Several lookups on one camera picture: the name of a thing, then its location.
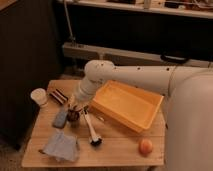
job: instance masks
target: brush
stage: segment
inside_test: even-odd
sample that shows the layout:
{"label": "brush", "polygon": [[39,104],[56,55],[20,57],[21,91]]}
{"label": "brush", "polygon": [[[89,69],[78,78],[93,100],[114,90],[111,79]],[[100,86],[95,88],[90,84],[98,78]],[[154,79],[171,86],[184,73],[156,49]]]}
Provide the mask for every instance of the brush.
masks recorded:
{"label": "brush", "polygon": [[84,118],[86,120],[86,123],[89,127],[90,135],[91,135],[91,141],[90,144],[92,146],[99,146],[102,143],[102,139],[99,135],[96,134],[94,127],[92,126],[91,119],[89,116],[89,113],[87,112],[86,108],[83,109]]}

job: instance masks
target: white cup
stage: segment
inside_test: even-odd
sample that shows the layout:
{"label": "white cup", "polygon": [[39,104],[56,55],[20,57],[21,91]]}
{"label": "white cup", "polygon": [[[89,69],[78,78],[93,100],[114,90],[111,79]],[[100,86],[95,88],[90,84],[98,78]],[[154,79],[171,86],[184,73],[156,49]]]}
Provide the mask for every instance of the white cup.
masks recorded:
{"label": "white cup", "polygon": [[44,107],[47,104],[47,93],[43,88],[37,88],[30,94],[32,100],[34,100],[40,107]]}

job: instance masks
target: wooden table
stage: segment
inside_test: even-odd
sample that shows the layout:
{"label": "wooden table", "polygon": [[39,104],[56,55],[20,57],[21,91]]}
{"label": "wooden table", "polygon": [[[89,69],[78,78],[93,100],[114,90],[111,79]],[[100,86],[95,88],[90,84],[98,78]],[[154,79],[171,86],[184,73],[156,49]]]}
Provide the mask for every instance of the wooden table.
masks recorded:
{"label": "wooden table", "polygon": [[[47,91],[55,88],[70,96],[78,80],[52,80]],[[117,122],[101,122],[91,116],[93,126],[102,136],[103,143],[98,148],[89,144],[90,136],[83,117],[80,126],[71,128],[69,123],[63,129],[67,135],[76,135],[80,146],[79,159],[76,162],[56,162],[39,152],[56,129],[51,126],[60,106],[51,99],[48,105],[40,109],[31,138],[22,161],[23,167],[110,167],[110,166],[160,166],[164,164],[165,122],[161,111],[158,112],[151,128],[142,134],[135,133]],[[153,152],[143,157],[138,152],[141,137],[153,142]]]}

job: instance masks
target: gray cloth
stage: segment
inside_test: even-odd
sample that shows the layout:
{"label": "gray cloth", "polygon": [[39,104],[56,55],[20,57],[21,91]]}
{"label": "gray cloth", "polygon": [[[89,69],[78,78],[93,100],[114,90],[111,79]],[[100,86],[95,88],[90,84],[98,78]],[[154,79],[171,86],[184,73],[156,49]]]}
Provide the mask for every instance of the gray cloth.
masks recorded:
{"label": "gray cloth", "polygon": [[57,131],[44,146],[43,152],[53,156],[57,161],[76,161],[78,158],[77,139],[67,136],[62,131]]}

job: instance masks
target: small box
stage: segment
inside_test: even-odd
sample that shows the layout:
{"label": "small box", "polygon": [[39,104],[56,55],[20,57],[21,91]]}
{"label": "small box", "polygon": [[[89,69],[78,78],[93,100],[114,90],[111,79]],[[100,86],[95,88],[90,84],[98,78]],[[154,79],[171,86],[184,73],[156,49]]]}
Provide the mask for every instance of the small box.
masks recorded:
{"label": "small box", "polygon": [[160,94],[110,80],[97,91],[90,107],[140,133],[150,128],[162,100]]}

